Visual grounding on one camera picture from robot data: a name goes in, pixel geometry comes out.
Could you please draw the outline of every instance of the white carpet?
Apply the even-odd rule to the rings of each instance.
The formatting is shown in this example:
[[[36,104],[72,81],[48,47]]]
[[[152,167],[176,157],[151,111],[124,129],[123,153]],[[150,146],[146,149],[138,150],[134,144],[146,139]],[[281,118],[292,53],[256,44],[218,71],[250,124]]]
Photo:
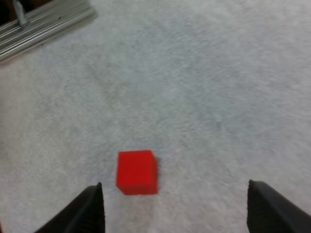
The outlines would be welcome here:
[[[32,233],[103,183],[108,233],[247,233],[249,179],[311,213],[310,0],[93,0],[0,68],[0,220]],[[120,150],[157,196],[115,187]]]

